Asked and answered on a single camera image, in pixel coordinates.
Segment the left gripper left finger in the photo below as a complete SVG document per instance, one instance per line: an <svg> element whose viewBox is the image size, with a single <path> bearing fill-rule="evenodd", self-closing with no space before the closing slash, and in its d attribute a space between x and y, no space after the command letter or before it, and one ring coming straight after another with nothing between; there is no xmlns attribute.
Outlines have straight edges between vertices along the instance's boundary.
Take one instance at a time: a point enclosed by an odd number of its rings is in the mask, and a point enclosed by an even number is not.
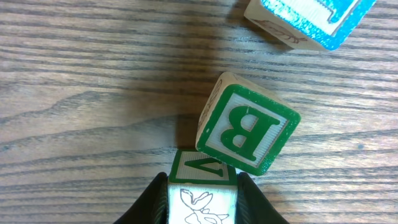
<svg viewBox="0 0 398 224"><path fill-rule="evenodd" d="M158 173L133 205L114 224L168 224L168 177Z"/></svg>

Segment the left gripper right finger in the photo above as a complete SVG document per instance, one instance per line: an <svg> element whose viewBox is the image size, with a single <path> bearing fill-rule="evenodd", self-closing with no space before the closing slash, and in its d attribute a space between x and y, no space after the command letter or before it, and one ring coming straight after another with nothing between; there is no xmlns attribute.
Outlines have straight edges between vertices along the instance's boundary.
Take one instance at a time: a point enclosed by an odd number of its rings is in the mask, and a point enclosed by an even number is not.
<svg viewBox="0 0 398 224"><path fill-rule="evenodd" d="M289 224L272 206L252 178L238 174L236 224Z"/></svg>

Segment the white red letter block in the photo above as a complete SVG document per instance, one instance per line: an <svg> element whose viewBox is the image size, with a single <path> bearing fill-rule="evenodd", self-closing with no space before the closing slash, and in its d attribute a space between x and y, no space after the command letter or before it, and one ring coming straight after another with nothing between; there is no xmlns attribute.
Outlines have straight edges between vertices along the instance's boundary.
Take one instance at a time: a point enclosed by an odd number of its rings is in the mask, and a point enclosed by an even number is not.
<svg viewBox="0 0 398 224"><path fill-rule="evenodd" d="M194 149L176 152L167 184L169 224L234 224L236 169Z"/></svg>

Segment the green letter B block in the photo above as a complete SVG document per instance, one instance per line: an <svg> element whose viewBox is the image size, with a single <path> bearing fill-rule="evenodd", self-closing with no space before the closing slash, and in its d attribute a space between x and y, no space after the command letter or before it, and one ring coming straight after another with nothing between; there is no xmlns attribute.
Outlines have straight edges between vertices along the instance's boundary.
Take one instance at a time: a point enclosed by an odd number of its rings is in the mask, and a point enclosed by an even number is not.
<svg viewBox="0 0 398 224"><path fill-rule="evenodd" d="M220 75L201 112L195 147L252 175L263 175L301 121L273 92L231 72Z"/></svg>

